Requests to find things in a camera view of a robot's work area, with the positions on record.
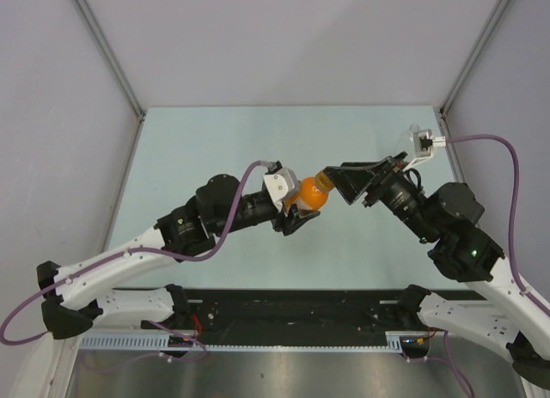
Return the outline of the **orange bottle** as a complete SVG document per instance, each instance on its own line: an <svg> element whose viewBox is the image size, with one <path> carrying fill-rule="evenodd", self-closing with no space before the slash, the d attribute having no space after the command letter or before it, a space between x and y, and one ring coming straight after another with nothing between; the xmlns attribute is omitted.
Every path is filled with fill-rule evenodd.
<svg viewBox="0 0 550 398"><path fill-rule="evenodd" d="M301 181L297 193L284 201L286 212L295 205L302 211L319 211L328 200L329 193L333 190L331 182L322 181L317 177L308 177Z"/></svg>

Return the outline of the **clear plastic bottle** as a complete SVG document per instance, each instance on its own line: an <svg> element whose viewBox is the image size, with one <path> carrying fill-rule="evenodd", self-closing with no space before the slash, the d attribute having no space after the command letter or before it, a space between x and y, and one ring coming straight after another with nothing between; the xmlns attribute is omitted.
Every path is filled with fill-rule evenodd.
<svg viewBox="0 0 550 398"><path fill-rule="evenodd" d="M408 128L408 132L410 134L414 134L415 132L418 132L420 130L420 126L418 124L412 124Z"/></svg>

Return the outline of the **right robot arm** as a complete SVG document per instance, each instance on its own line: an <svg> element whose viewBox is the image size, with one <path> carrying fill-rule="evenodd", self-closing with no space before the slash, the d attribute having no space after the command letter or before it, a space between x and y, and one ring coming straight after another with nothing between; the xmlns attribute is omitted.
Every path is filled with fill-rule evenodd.
<svg viewBox="0 0 550 398"><path fill-rule="evenodd" d="M344 162L323 173L351 205L384 204L423 244L447 279L465 284L500 313L494 317L459 307L434 291L409 285L400 295L397 322L406 330L422 324L457 334L511 363L530 383L549 387L549 304L521 289L510 258L477 225L484 208L465 183L447 182L426 195L419 171L406 154L379 162Z"/></svg>

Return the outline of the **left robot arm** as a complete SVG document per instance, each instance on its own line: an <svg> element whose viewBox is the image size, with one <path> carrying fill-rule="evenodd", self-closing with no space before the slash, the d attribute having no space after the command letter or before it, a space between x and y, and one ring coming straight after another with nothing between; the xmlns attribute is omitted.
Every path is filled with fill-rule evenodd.
<svg viewBox="0 0 550 398"><path fill-rule="evenodd" d="M198 262L220 250L227 235L261 223L288 236L319 216L327 202L314 177L298 180L280 162L265 163L261 189L244 194L232 175L210 178L183 205L129 242L70 266L38 265L44 292L41 312L56 340L84 334L98 323L173 329L190 318L185 292L177 285L153 291L117 291L117 285L157 268Z"/></svg>

